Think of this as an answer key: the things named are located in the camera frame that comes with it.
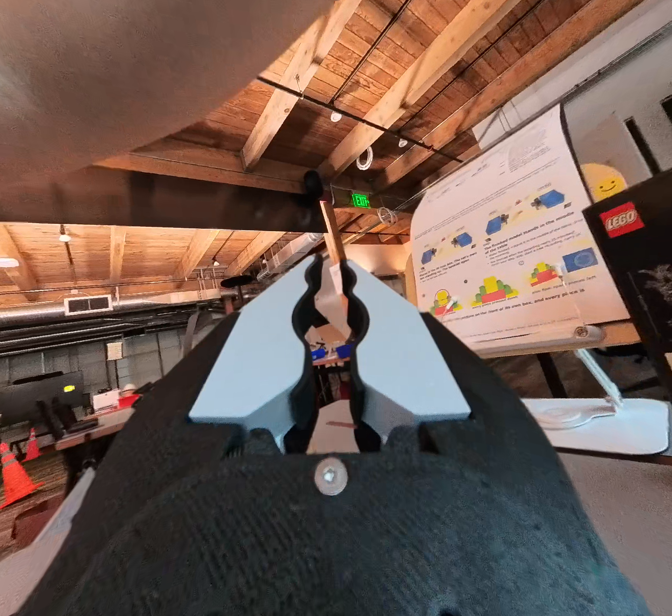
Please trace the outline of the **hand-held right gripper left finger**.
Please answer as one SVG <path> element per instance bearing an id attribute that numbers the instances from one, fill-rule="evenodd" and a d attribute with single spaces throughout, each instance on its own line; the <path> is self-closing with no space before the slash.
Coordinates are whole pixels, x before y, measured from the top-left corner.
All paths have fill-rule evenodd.
<path id="1" fill-rule="evenodd" d="M 306 335 L 321 280 L 321 256 L 307 257 L 238 312 L 191 422 L 264 429 L 281 452 L 307 451 L 318 407 Z"/>

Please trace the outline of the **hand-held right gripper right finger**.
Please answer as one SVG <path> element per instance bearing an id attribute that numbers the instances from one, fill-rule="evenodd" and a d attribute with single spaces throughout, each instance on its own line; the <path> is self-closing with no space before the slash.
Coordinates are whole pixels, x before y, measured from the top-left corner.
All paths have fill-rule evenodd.
<path id="1" fill-rule="evenodd" d="M 377 452 L 397 428 L 468 419 L 470 405 L 417 308 L 354 261 L 340 271 L 359 451 Z"/>

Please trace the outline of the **printed instruction sheet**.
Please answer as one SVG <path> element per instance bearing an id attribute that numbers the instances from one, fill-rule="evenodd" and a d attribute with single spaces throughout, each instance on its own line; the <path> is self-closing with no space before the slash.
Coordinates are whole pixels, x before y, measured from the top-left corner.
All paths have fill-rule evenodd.
<path id="1" fill-rule="evenodd" d="M 416 305 L 470 345 L 630 318 L 584 210 L 561 104 L 428 189 L 411 221 Z"/>

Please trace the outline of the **white air vent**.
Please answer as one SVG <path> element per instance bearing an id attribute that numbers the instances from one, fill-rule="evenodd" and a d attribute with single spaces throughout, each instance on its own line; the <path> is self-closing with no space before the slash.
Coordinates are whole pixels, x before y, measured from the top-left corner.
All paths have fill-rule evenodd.
<path id="1" fill-rule="evenodd" d="M 66 316 L 81 316 L 113 311 L 112 296 L 110 294 L 67 296 L 64 298 L 63 303 Z"/>

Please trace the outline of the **instruction sheet on white stand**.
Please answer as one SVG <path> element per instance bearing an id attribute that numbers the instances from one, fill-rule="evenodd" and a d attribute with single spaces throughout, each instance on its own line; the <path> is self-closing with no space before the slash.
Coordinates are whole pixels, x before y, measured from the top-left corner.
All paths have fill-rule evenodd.
<path id="1" fill-rule="evenodd" d="M 625 321 L 578 328 L 574 336 L 551 338 L 546 335 L 532 337 L 529 341 L 516 337 L 470 345 L 457 337 L 483 357 L 518 355 L 534 350 L 541 353 L 552 353 L 555 349 L 573 352 L 597 380 L 602 394 L 592 398 L 533 398 L 525 401 L 551 443 L 560 449 L 585 452 L 630 457 L 656 455 L 668 449 L 671 440 L 668 404 L 625 398 L 591 353 L 595 347 L 609 345 L 609 325 Z"/>

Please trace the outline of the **black monitor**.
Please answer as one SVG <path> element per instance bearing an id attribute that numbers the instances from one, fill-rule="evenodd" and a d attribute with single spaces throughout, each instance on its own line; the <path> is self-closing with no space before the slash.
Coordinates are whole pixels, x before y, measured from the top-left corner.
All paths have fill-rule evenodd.
<path id="1" fill-rule="evenodd" d="M 49 404 L 54 397 L 64 404 L 81 406 L 84 394 L 81 371 L 33 376 L 1 388 L 1 415 L 8 423 L 13 417 L 28 417 L 38 401 Z"/>

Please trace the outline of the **black toy set box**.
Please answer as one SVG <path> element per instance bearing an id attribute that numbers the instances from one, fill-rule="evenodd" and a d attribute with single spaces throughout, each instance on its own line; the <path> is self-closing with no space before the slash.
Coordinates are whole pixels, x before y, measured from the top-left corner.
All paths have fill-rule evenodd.
<path id="1" fill-rule="evenodd" d="M 583 210 L 649 354 L 671 393 L 671 170 Z"/>

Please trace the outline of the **yellow smiley sticker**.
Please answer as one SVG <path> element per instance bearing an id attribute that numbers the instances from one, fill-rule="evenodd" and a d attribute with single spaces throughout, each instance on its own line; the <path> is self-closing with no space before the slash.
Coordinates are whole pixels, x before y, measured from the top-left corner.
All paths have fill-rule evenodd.
<path id="1" fill-rule="evenodd" d="M 594 202 L 605 200 L 628 187 L 623 175 L 609 165 L 584 163 L 580 169 Z"/>

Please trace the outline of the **metal air duct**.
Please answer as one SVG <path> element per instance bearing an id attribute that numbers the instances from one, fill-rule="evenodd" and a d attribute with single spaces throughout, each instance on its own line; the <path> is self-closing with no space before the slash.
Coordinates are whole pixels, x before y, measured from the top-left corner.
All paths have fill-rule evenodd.
<path id="1" fill-rule="evenodd" d="M 131 312 L 203 304 L 220 300 L 223 297 L 223 292 L 218 288 L 210 288 L 206 290 L 183 290 L 148 295 L 111 296 L 113 311 L 81 316 L 66 316 L 64 313 L 64 299 L 59 302 L 38 302 L 25 306 L 1 307 L 1 328 L 48 325 L 84 318 L 110 318 Z"/>

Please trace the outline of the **wooden post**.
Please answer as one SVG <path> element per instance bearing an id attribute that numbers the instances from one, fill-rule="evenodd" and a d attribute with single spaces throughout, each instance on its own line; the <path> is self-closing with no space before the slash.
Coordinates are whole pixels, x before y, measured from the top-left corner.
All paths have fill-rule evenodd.
<path id="1" fill-rule="evenodd" d="M 345 249 L 333 205 L 326 200 L 321 200 L 320 206 L 327 227 L 324 240 L 328 258 L 323 264 L 322 286 L 316 295 L 316 307 L 329 321 L 329 324 L 345 337 L 344 342 L 352 344 L 356 341 L 356 334 L 349 324 L 349 299 L 345 293 L 347 282 L 343 275 L 343 264 L 346 260 Z"/>

